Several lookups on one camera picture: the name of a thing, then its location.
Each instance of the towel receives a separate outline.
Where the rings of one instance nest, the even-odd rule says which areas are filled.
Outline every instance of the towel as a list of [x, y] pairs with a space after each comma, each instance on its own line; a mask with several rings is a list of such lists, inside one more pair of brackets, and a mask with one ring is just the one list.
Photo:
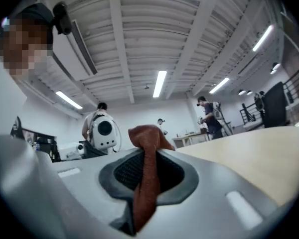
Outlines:
[[138, 232], [155, 212], [156, 199], [160, 194], [156, 150], [175, 148], [155, 125], [140, 125], [129, 129], [129, 137], [135, 147], [143, 148], [145, 152], [143, 177], [134, 191], [133, 200], [134, 226]]

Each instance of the mesh vent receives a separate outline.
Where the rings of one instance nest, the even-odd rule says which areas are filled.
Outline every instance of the mesh vent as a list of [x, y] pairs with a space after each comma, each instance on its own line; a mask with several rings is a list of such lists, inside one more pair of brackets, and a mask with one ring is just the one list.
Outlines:
[[144, 153], [135, 155], [114, 170], [115, 178], [124, 186], [135, 190], [142, 180], [144, 165]]
[[[156, 153], [157, 173], [160, 182], [160, 192], [165, 192], [184, 179], [184, 170], [169, 158]], [[124, 186], [135, 190], [142, 180], [144, 154], [135, 155], [114, 170], [115, 178]]]

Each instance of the wooden table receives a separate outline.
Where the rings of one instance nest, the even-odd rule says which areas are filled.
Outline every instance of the wooden table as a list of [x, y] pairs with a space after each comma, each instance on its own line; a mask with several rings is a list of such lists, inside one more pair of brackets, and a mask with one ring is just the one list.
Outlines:
[[177, 149], [231, 168], [283, 205], [299, 192], [299, 127], [240, 133]]
[[199, 135], [204, 135], [206, 141], [210, 140], [209, 135], [207, 133], [201, 133], [201, 132], [191, 133], [191, 134], [181, 136], [181, 137], [178, 137], [178, 138], [173, 138], [172, 140], [174, 141], [175, 146], [177, 148], [181, 148], [181, 147], [187, 146], [188, 142], [189, 142], [189, 145], [192, 145], [193, 144], [193, 141], [192, 141], [193, 137], [199, 136]]

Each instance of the black cap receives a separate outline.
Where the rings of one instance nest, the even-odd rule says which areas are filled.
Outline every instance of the black cap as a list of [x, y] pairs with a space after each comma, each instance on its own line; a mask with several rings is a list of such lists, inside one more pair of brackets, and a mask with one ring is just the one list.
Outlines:
[[42, 20], [46, 26], [52, 28], [54, 16], [42, 3], [35, 3], [23, 9], [14, 18]]

